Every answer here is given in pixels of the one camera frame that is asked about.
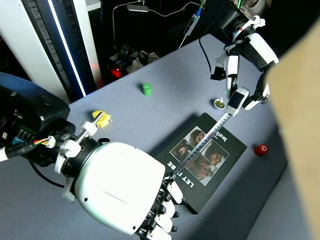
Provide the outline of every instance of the black book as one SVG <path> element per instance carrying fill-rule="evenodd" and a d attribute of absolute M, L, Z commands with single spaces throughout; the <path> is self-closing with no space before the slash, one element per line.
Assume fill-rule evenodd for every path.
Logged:
<path fill-rule="evenodd" d="M 173 172 L 216 122 L 203 113 L 162 151 L 156 159 L 165 165 L 165 172 Z M 201 154 L 180 172 L 176 182 L 192 213 L 202 210 L 246 148 L 223 127 Z"/>

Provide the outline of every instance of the photo grid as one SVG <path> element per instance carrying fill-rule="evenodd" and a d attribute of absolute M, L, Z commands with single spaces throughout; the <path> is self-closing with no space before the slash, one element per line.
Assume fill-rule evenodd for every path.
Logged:
<path fill-rule="evenodd" d="M 206 133 L 196 126 L 170 151 L 170 154 L 181 163 L 205 135 Z M 229 155 L 222 146 L 210 140 L 208 146 L 186 168 L 206 186 Z"/>

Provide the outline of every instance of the yellow object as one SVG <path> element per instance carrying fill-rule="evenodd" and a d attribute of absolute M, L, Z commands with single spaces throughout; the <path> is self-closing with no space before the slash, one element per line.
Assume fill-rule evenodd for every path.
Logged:
<path fill-rule="evenodd" d="M 96 123 L 96 126 L 98 128 L 104 128 L 105 126 L 107 126 L 109 124 L 109 121 L 111 120 L 111 114 L 107 114 L 106 112 L 104 111 L 101 111 L 101 110 L 97 110 L 97 111 L 94 111 L 92 113 L 92 116 L 95 118 L 96 116 L 98 116 L 99 113 L 103 112 L 103 116 L 100 118 L 100 120 Z"/>

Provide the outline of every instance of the gray tabletop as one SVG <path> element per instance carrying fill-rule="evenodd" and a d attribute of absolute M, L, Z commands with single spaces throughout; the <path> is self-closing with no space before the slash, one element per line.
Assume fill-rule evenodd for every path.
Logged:
<path fill-rule="evenodd" d="M 222 53 L 224 45 L 211 35 L 202 43 L 210 59 Z M 250 62 L 240 59 L 239 85 L 253 93 L 259 76 Z M 144 83 L 152 84 L 151 96 L 142 94 Z M 202 113 L 219 119 L 223 112 L 214 110 L 212 100 L 224 93 L 225 82 L 210 80 L 206 59 L 195 41 L 71 104 L 68 120 L 79 126 L 95 110 L 111 113 L 113 122 L 95 138 L 127 143 L 155 157 Z M 225 127 L 248 148 L 200 214 L 177 206 L 180 217 L 173 222 L 178 231 L 171 234 L 175 240 L 245 239 L 286 165 L 270 104 L 243 109 Z M 257 157 L 252 147 L 262 143 L 269 144 L 270 152 Z M 53 166 L 41 171 L 64 183 Z M 139 239 L 103 226 L 78 203 L 62 198 L 61 192 L 39 178 L 22 157 L 2 162 L 0 239 Z"/>

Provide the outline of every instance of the robotic hand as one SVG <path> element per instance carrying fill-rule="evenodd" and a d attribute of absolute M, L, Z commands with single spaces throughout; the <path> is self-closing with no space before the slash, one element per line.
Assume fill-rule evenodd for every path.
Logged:
<path fill-rule="evenodd" d="M 92 139 L 106 113 L 85 121 L 76 136 L 62 100 L 9 74 L 0 73 L 0 80 L 0 162 L 22 155 L 32 165 L 55 164 L 66 177 L 62 195 L 77 199 L 94 219 L 141 239 L 172 239 L 177 227 L 171 218 L 179 216 L 174 203 L 181 204 L 183 194 L 164 165 L 133 146 Z M 125 166 L 121 177 L 119 164 Z"/>
<path fill-rule="evenodd" d="M 239 55 L 243 54 L 263 72 L 254 94 L 245 100 L 243 107 L 250 110 L 258 103 L 267 103 L 270 91 L 265 75 L 271 66 L 279 63 L 279 59 L 266 41 L 256 33 L 256 28 L 266 24 L 265 20 L 257 15 L 248 20 L 230 1 L 225 1 L 215 21 L 232 42 L 225 45 L 222 55 L 216 60 L 211 79 L 226 79 L 226 97 L 229 99 L 238 88 L 236 80 Z"/>

